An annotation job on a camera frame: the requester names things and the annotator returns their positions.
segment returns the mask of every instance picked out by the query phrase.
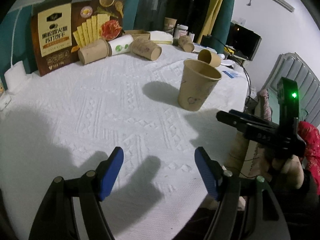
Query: cardboard box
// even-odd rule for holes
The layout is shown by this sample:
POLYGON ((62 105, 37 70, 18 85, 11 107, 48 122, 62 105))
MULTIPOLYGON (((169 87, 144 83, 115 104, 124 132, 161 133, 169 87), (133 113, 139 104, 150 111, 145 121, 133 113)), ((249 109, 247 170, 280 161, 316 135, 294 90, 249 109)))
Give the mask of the cardboard box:
POLYGON ((150 33, 144 31, 144 30, 128 30, 124 31, 125 34, 130 34, 133 38, 133 40, 142 37, 145 40, 150 40, 150 33))
POLYGON ((79 60, 95 40, 122 36, 123 0, 46 0, 31 17, 32 43, 41 76, 79 60))

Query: cracker picture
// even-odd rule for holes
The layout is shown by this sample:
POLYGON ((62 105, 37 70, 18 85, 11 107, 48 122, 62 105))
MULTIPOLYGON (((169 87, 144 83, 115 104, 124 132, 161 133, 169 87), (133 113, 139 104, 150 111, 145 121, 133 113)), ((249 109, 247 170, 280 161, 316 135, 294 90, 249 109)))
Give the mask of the cracker picture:
POLYGON ((78 26, 77 27, 77 30, 78 30, 78 33, 79 33, 79 37, 80 37, 80 41, 81 41, 81 44, 82 46, 86 46, 85 44, 85 40, 84 40, 84 35, 83 35, 83 30, 82 30, 82 26, 78 26))
POLYGON ((87 19, 87 27, 88 27, 88 34, 89 34, 90 43, 92 43, 94 40, 93 40, 93 34, 92 34, 92 20, 91 19, 87 19))
POLYGON ((92 21, 92 36, 93 36, 93 41, 96 41, 98 39, 98 28, 97 28, 97 16, 93 15, 91 17, 91 21, 92 21))
POLYGON ((71 53, 74 53, 74 52, 76 52, 78 50, 79 50, 79 45, 73 46, 72 49, 71 49, 71 53))
POLYGON ((102 33, 102 25, 105 24, 106 22, 110 21, 110 16, 107 14, 102 14, 99 13, 97 15, 97 36, 98 39, 101 38, 101 33, 102 33))
POLYGON ((73 36, 74 36, 74 38, 75 38, 76 43, 78 44, 78 46, 79 46, 80 48, 82 48, 83 46, 82 46, 82 43, 81 43, 81 40, 80 40, 80 36, 79 36, 78 31, 75 31, 75 32, 73 32, 72 34, 73 34, 73 36))
POLYGON ((88 34, 87 22, 82 23, 82 31, 83 31, 85 44, 89 45, 90 44, 90 39, 89 39, 89 34, 88 34))

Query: person's hand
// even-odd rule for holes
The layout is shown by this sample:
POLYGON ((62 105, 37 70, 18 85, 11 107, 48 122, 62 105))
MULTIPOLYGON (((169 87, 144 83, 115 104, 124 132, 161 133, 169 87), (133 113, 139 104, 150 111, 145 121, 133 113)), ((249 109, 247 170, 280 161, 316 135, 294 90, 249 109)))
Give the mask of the person's hand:
POLYGON ((299 189, 303 184, 304 174, 299 158, 296 155, 292 156, 292 159, 279 160, 274 158, 272 161, 268 161, 266 153, 270 149, 261 149, 260 155, 260 173, 268 181, 271 181, 272 175, 268 173, 270 167, 280 171, 275 183, 276 188, 286 189, 299 189))

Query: kraft paper cup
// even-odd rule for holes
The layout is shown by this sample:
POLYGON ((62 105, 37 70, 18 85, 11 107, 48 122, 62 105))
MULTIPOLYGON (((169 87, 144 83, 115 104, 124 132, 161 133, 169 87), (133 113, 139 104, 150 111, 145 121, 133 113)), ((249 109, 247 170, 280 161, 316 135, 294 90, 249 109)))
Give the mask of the kraft paper cup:
POLYGON ((164 31, 173 35, 174 27, 176 26, 177 19, 164 18, 164 31))
POLYGON ((209 64, 196 59, 185 60, 179 105, 188 111, 198 111, 221 78, 221 73, 209 64))
POLYGON ((132 52, 149 60, 155 61, 160 57, 162 48, 152 41, 137 38, 132 43, 132 52))
POLYGON ((219 67, 221 65, 221 58, 208 49, 203 49, 199 52, 198 60, 208 63, 211 67, 219 67))
POLYGON ((178 44, 185 52, 193 52, 193 50, 195 49, 191 38, 187 35, 181 36, 178 39, 178 44))
POLYGON ((105 58, 108 53, 108 43, 104 39, 96 40, 78 50, 78 56, 83 65, 105 58))
POLYGON ((133 38, 130 34, 109 41, 109 56, 130 52, 130 45, 132 42, 133 38))

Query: blue gripper pad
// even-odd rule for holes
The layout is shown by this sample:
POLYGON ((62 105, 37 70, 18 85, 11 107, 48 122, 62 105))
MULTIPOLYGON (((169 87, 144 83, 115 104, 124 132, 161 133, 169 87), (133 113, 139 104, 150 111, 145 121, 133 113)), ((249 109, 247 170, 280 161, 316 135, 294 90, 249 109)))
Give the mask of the blue gripper pad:
POLYGON ((100 182, 100 191, 98 192, 99 201, 103 201, 110 195, 121 169, 123 160, 123 150, 121 147, 116 147, 110 157, 106 161, 101 162, 97 167, 97 179, 100 182))
POLYGON ((218 188, 222 183, 223 172, 221 166, 210 159, 203 147, 195 150, 195 162, 208 194, 219 201, 218 188))

